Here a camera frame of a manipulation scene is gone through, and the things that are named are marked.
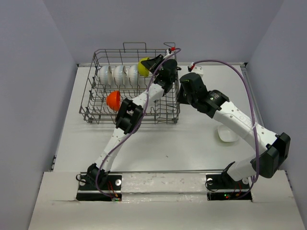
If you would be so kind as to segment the lime green bowl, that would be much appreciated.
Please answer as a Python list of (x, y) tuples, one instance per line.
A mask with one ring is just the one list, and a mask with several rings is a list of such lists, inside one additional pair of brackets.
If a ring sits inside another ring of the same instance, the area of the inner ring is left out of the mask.
[(144, 57), (138, 62), (138, 73), (140, 76), (147, 78), (149, 76), (149, 70), (142, 64), (142, 61), (149, 60), (149, 57)]

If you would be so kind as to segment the grey wire dish rack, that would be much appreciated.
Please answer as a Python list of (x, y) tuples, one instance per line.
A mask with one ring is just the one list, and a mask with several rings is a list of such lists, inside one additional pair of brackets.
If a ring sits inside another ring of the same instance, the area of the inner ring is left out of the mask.
[[(141, 75), (137, 80), (130, 77), (127, 77), (126, 80), (119, 78), (108, 80), (99, 72), (102, 67), (109, 67), (112, 72), (121, 65), (129, 69), (142, 58), (167, 55), (168, 50), (175, 45), (174, 42), (165, 42), (162, 48), (148, 48), (145, 42), (125, 42), (122, 48), (96, 50), (89, 64), (90, 69), (79, 108), (79, 114), (82, 115), (83, 120), (90, 124), (115, 123), (117, 112), (111, 110), (106, 104), (109, 94), (119, 91), (121, 100), (125, 98), (131, 100), (144, 92), (150, 81), (150, 77)], [(180, 106), (177, 103), (178, 90), (179, 83), (178, 80), (175, 80), (165, 96), (149, 103), (143, 122), (148, 124), (177, 123), (180, 113)]]

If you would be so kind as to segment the orange bowl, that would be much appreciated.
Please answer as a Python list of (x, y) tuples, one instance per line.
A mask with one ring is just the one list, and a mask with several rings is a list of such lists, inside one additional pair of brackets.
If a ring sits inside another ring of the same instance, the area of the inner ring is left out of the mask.
[(120, 92), (112, 91), (106, 98), (107, 106), (113, 111), (119, 111), (120, 109)]

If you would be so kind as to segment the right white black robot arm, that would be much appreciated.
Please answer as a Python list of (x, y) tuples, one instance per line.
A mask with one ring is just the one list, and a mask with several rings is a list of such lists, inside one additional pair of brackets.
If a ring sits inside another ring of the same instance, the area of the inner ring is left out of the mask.
[(284, 132), (278, 135), (259, 124), (252, 124), (226, 95), (218, 90), (207, 90), (199, 74), (185, 74), (179, 81), (180, 104), (190, 104), (200, 113), (222, 123), (259, 151), (258, 157), (230, 163), (221, 175), (222, 185), (231, 188), (238, 181), (256, 174), (272, 178), (288, 157), (290, 137)]

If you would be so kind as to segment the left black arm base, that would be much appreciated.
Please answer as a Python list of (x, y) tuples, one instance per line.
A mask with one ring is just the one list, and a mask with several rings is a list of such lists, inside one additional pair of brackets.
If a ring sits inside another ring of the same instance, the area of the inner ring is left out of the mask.
[(122, 200), (122, 175), (109, 174), (94, 163), (86, 172), (76, 175), (78, 182), (76, 199), (78, 201), (118, 202)]

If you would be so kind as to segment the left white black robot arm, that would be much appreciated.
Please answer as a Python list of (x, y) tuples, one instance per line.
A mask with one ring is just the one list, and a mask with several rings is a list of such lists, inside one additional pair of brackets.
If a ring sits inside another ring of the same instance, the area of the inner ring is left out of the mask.
[(95, 189), (106, 185), (106, 179), (112, 164), (122, 145), (137, 132), (147, 111), (147, 107), (165, 96), (173, 87), (177, 78), (177, 61), (171, 52), (166, 56), (159, 55), (140, 64), (153, 75), (147, 89), (133, 99), (124, 99), (115, 119), (115, 129), (98, 159), (88, 167), (86, 175), (81, 177)]

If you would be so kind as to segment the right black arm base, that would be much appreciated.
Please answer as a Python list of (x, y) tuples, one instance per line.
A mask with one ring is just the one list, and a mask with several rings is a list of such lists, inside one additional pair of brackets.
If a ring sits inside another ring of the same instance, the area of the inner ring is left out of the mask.
[(206, 175), (205, 187), (208, 190), (207, 198), (214, 200), (249, 200), (252, 201), (249, 179), (235, 181), (228, 174), (230, 163), (221, 173)]

